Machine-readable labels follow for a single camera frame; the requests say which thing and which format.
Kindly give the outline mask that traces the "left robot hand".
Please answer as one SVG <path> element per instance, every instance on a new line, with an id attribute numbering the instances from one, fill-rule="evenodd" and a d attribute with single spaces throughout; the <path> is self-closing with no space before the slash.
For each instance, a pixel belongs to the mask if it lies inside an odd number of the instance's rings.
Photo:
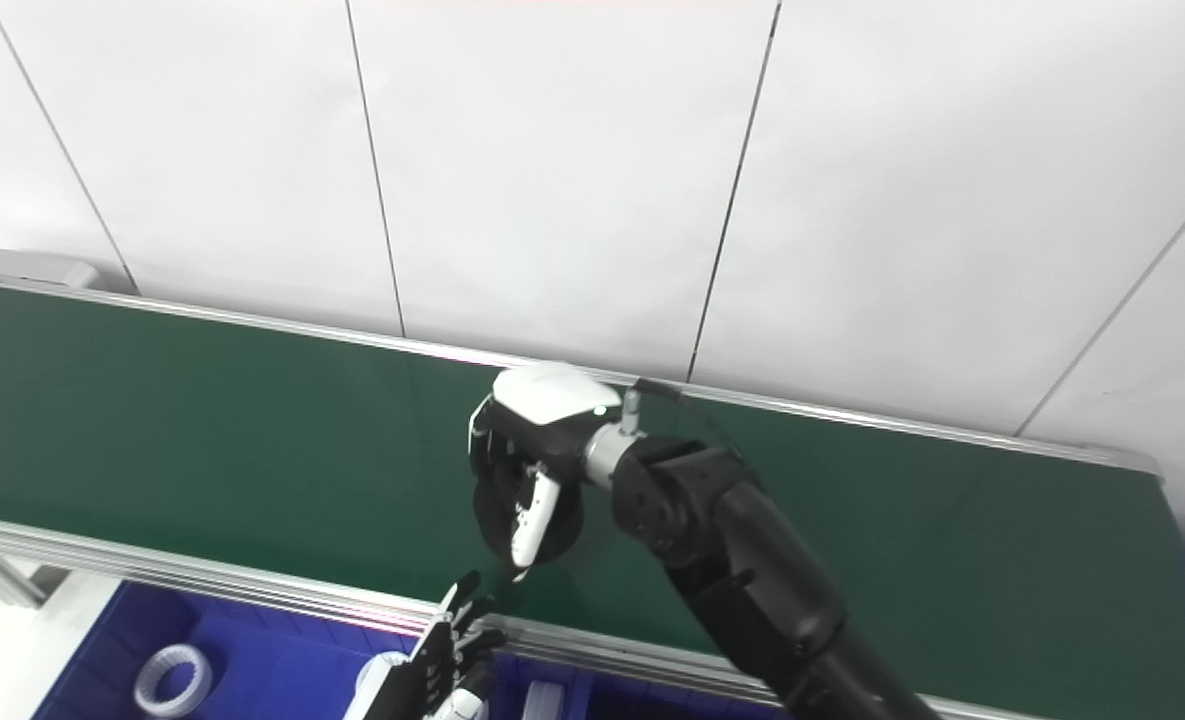
<path id="1" fill-rule="evenodd" d="M 382 658 L 356 689 L 345 719 L 481 719 L 499 682 L 495 655 L 510 642 L 501 629 L 479 629 L 493 609 L 479 594 L 481 573 L 451 584 L 401 664 Z"/>

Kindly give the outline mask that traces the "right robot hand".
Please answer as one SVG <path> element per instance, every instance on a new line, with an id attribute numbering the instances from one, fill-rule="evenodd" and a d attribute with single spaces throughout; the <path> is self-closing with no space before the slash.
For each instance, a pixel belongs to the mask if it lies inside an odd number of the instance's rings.
<path id="1" fill-rule="evenodd" d="M 615 388 L 568 364 L 502 369 L 468 422 L 473 512 L 506 574 L 555 561 L 583 525 L 587 452 L 621 420 Z"/>

